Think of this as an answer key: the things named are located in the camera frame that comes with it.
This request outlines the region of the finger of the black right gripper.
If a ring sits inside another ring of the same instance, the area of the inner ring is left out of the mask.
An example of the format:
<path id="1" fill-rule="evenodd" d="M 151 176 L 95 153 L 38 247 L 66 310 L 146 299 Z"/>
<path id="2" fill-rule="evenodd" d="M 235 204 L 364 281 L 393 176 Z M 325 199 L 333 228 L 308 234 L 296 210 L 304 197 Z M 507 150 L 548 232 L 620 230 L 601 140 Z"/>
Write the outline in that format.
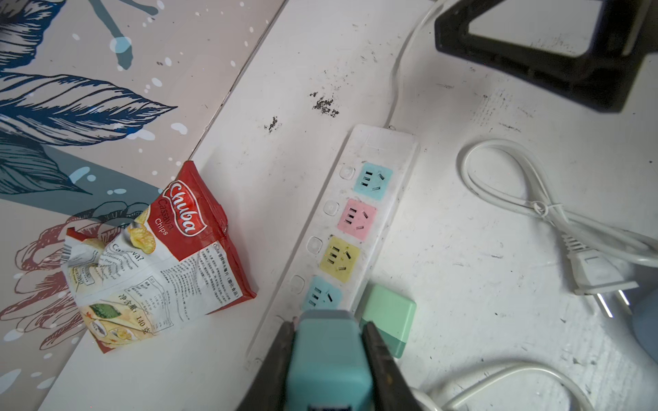
<path id="1" fill-rule="evenodd" d="M 619 113 L 644 58 L 657 52 L 655 1 L 605 1 L 588 50 L 569 57 L 470 34 L 495 1 L 458 1 L 435 18 L 437 51 L 499 70 L 601 113 Z"/>

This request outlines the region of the teal plug adapter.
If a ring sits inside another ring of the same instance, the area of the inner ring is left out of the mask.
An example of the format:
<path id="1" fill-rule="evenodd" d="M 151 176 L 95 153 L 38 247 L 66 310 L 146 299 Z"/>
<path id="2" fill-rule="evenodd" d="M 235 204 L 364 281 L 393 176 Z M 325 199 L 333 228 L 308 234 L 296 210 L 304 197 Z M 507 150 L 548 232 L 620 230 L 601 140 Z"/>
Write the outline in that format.
<path id="1" fill-rule="evenodd" d="M 374 380 L 351 313 L 310 310 L 296 327 L 285 383 L 287 410 L 370 410 Z"/>

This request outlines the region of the light green plug adapter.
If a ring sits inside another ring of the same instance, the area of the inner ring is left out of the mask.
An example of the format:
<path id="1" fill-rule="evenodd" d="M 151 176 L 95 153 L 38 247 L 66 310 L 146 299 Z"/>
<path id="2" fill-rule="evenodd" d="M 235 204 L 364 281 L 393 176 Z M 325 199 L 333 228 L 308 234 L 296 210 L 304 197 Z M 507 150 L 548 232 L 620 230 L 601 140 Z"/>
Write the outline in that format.
<path id="1" fill-rule="evenodd" d="M 360 327 L 372 322 L 390 354 L 400 359 L 406 348 L 417 305 L 379 284 L 373 284 L 363 299 Z"/>

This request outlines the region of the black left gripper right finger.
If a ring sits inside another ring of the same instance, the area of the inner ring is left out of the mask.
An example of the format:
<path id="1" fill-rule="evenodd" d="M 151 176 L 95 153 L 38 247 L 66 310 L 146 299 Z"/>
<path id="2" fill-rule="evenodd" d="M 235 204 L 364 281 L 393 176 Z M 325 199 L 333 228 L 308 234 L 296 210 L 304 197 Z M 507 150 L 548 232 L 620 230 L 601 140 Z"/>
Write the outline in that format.
<path id="1" fill-rule="evenodd" d="M 373 322 L 364 325 L 362 340 L 374 382 L 374 410 L 421 411 Z"/>

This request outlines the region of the white multicolour power strip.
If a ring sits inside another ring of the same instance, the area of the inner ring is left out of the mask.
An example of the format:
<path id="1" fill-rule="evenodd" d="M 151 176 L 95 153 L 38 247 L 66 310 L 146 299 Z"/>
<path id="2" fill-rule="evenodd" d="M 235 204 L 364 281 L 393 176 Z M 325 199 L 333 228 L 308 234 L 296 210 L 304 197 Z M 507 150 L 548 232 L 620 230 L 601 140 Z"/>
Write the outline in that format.
<path id="1" fill-rule="evenodd" d="M 351 130 L 248 348 L 249 369 L 262 364 L 284 322 L 315 309 L 356 311 L 418 153 L 414 135 Z"/>

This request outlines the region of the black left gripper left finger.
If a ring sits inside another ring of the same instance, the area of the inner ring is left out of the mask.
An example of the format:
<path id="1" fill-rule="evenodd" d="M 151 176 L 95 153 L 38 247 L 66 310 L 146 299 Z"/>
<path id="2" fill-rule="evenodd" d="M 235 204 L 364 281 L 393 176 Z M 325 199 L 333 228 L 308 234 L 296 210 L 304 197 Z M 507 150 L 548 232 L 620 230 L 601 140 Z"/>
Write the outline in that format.
<path id="1" fill-rule="evenodd" d="M 237 411 L 284 410 L 286 379 L 291 363 L 295 331 L 293 322 L 286 321 L 281 325 Z"/>

